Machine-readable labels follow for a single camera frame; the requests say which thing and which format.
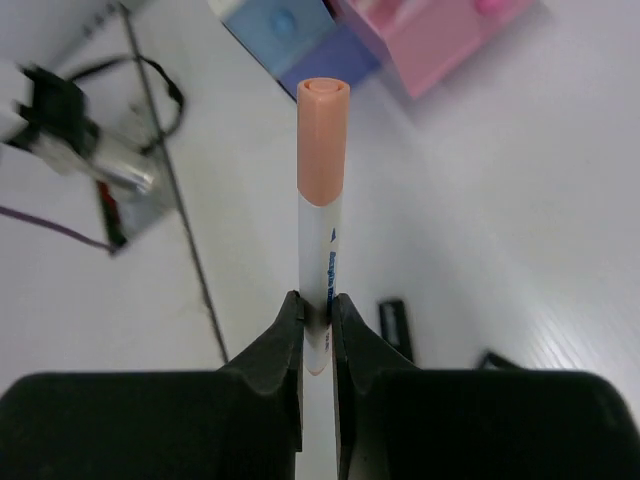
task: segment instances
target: wire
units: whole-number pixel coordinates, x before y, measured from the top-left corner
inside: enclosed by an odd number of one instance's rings
[[[77,240],[80,243],[84,243],[85,245],[88,245],[90,247],[99,248],[101,250],[106,250],[109,253],[114,253],[114,249],[111,248],[110,245],[99,242],[98,240],[93,240],[81,233],[76,232],[75,230],[71,230],[68,227],[62,226],[50,220],[34,217],[33,215],[29,215],[28,213],[19,212],[18,210],[14,210],[12,208],[3,207],[2,205],[0,205],[0,215],[18,220],[20,222],[28,223],[30,225],[47,228],[61,235],[65,235],[69,238]]]
[[[142,55],[139,57],[139,59],[144,63],[146,63],[147,65],[151,66],[156,72],[158,72],[158,74],[162,77],[162,79],[167,84],[167,94],[169,95],[169,98],[171,98],[173,101],[175,101],[178,104],[178,112],[173,122],[169,126],[169,128],[167,128],[166,130],[161,130],[155,139],[153,139],[147,145],[140,147],[140,150],[139,150],[140,154],[147,156],[151,152],[153,152],[161,142],[163,142],[164,140],[166,140],[167,138],[169,138],[171,135],[173,135],[178,131],[178,129],[180,128],[180,125],[182,124],[182,120],[184,118],[184,113],[186,110],[186,98],[182,93],[182,91],[180,90],[180,88],[178,87],[178,85],[173,80],[171,80],[169,75],[167,75],[167,72],[164,70],[164,68],[162,68],[162,66],[158,62],[156,62],[155,60],[151,60],[150,58],[144,57]],[[97,73],[109,71],[119,65],[122,65],[123,63],[135,62],[135,61],[136,61],[135,56],[125,55],[125,56],[111,57],[106,60],[101,60],[94,64],[90,64],[86,67],[83,67],[82,69],[71,74],[67,78],[67,80],[73,83],[77,83],[80,80],[96,75]]]

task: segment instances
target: orange marker cap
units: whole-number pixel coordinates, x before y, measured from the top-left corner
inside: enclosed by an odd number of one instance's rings
[[[349,91],[333,78],[298,84],[298,191],[317,207],[342,193]]]

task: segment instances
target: logo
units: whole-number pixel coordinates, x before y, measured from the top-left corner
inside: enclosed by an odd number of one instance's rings
[[[327,271],[328,284],[327,287],[327,315],[331,314],[331,302],[333,301],[333,295],[336,284],[336,252],[329,253],[329,270]]]

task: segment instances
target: pink knob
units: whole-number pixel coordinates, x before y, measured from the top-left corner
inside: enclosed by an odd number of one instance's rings
[[[475,0],[476,9],[482,15],[492,15],[503,10],[509,0]]]

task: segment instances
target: pink box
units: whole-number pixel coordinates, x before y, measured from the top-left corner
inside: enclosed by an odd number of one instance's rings
[[[412,97],[424,93],[536,0],[340,0],[343,14]]]

